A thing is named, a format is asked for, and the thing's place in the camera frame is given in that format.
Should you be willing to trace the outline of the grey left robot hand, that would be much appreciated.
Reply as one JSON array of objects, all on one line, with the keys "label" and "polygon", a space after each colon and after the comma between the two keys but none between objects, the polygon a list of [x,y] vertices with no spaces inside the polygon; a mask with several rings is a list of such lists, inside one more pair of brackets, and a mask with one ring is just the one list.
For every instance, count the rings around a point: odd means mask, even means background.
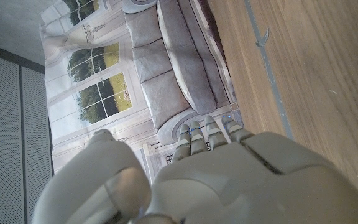
[{"label": "grey left robot hand", "polygon": [[358,190],[335,165],[230,116],[183,125],[150,182],[132,149],[102,129],[52,177],[34,223],[358,223]]}]

